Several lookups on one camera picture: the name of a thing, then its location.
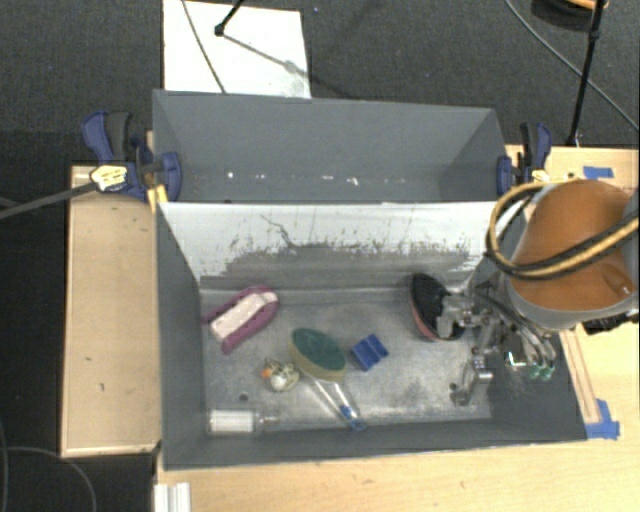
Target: blue block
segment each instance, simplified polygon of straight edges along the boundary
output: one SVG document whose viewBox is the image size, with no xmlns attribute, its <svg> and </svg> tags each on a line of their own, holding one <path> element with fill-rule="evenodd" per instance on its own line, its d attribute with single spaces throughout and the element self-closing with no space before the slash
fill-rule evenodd
<svg viewBox="0 0 640 512">
<path fill-rule="evenodd" d="M 609 406 L 604 400 L 596 398 L 598 408 L 600 409 L 600 416 L 602 421 L 600 423 L 594 423 L 591 425 L 585 425 L 587 429 L 587 437 L 589 439 L 613 439 L 614 441 L 620 436 L 620 422 L 612 421 L 611 414 L 609 413 Z"/>
<path fill-rule="evenodd" d="M 585 165 L 582 168 L 584 177 L 588 180 L 597 180 L 598 178 L 613 178 L 613 170 L 609 167 L 590 167 Z"/>
<path fill-rule="evenodd" d="M 360 367 L 366 372 L 372 366 L 378 364 L 383 357 L 387 357 L 389 352 L 380 343 L 375 334 L 371 334 L 360 340 L 351 348 L 351 353 L 355 357 Z"/>
</svg>

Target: round sponge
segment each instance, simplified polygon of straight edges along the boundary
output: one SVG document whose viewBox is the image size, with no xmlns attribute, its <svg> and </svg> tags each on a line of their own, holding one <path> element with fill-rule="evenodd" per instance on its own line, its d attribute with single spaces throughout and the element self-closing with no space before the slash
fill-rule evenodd
<svg viewBox="0 0 640 512">
<path fill-rule="evenodd" d="M 347 371 L 347 360 L 336 341 L 315 329 L 294 330 L 289 354 L 300 370 L 317 379 L 340 382 Z"/>
</svg>

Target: gray carpet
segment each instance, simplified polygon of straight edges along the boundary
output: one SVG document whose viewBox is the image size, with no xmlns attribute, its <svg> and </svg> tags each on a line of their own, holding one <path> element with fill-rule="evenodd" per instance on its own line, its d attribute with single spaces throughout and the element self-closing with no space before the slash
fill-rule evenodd
<svg viewBox="0 0 640 512">
<path fill-rule="evenodd" d="M 582 67 L 588 19 L 544 0 L 512 2 Z M 520 142 L 522 121 L 545 123 L 556 143 L 569 135 L 578 78 L 503 0 L 247 5 L 303 12 L 313 96 L 488 106 L 510 143 Z M 89 113 L 128 110 L 132 131 L 150 127 L 150 91 L 162 86 L 162 7 L 160 0 L 3 0 L 0 11 L 0 197 L 26 201 L 63 189 L 72 162 L 91 158 L 79 129 Z M 611 0 L 592 69 L 594 82 L 636 124 L 638 20 L 639 2 Z M 580 131 L 584 145 L 638 146 L 637 133 L 592 90 Z M 0 418 L 11 445 L 57 446 L 64 270 L 64 205 L 1 222 Z M 20 455 L 12 455 L 10 467 L 9 510 L 90 510 L 86 489 L 68 468 Z M 150 457 L 83 467 L 99 510 L 148 509 Z M 35 482 L 40 494 L 31 492 Z M 57 497 L 38 498 L 47 495 Z"/>
</svg>

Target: yellow cable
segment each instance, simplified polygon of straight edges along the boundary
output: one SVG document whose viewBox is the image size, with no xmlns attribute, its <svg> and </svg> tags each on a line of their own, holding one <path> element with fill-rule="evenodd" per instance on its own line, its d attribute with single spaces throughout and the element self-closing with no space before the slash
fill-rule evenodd
<svg viewBox="0 0 640 512">
<path fill-rule="evenodd" d="M 489 222 L 489 245 L 490 245 L 489 248 L 493 252 L 495 258 L 503 265 L 513 268 L 514 270 L 516 270 L 517 268 L 516 265 L 514 265 L 511 261 L 506 259 L 499 251 L 498 241 L 496 237 L 496 229 L 495 229 L 498 216 L 502 213 L 502 210 L 504 209 L 505 205 L 509 201 L 511 201 L 514 196 L 520 195 L 522 194 L 522 192 L 525 192 L 527 190 L 533 191 L 536 189 L 542 189 L 546 185 L 547 183 L 529 183 L 529 184 L 514 188 L 511 191 L 509 191 L 507 194 L 502 196 L 500 200 L 498 200 L 498 202 L 496 203 L 496 206 L 491 212 L 491 220 Z M 588 249 L 584 249 L 578 254 L 560 263 L 556 263 L 542 269 L 517 271 L 518 275 L 515 277 L 524 277 L 524 278 L 545 277 L 548 275 L 552 275 L 556 272 L 569 270 L 581 263 L 584 263 L 588 259 L 594 256 L 597 256 L 598 254 L 606 251 L 607 249 L 610 249 L 611 247 L 613 247 L 614 245 L 622 241 L 625 237 L 629 236 L 631 233 L 633 233 L 637 229 L 638 229 L 638 217 L 635 217 L 634 219 L 630 220 L 627 224 L 617 229 L 611 235 L 607 236 L 606 238 L 604 238 L 597 244 L 593 245 L 592 247 L 589 247 Z"/>
</svg>

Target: wooden board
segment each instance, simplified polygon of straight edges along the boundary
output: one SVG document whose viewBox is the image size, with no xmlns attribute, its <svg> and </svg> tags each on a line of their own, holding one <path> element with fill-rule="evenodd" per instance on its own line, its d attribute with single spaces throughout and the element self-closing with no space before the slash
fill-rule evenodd
<svg viewBox="0 0 640 512">
<path fill-rule="evenodd" d="M 88 169 L 74 168 L 73 186 Z M 63 456 L 151 451 L 160 439 L 152 221 L 124 196 L 71 201 Z"/>
<path fill-rule="evenodd" d="M 611 167 L 623 187 L 637 186 L 637 151 L 554 148 L 548 160 L 560 175 L 583 165 Z M 74 185 L 86 182 L 86 171 L 74 170 Z M 148 207 L 124 197 L 89 194 L 72 201 L 65 456 L 148 451 L 160 438 L 155 293 L 149 293 L 153 240 L 141 230 L 150 223 Z M 607 400 L 621 422 L 618 441 L 171 473 L 159 468 L 158 481 L 190 482 L 194 512 L 633 510 L 640 502 L 637 326 L 581 340 L 580 347 L 593 394 Z"/>
</svg>

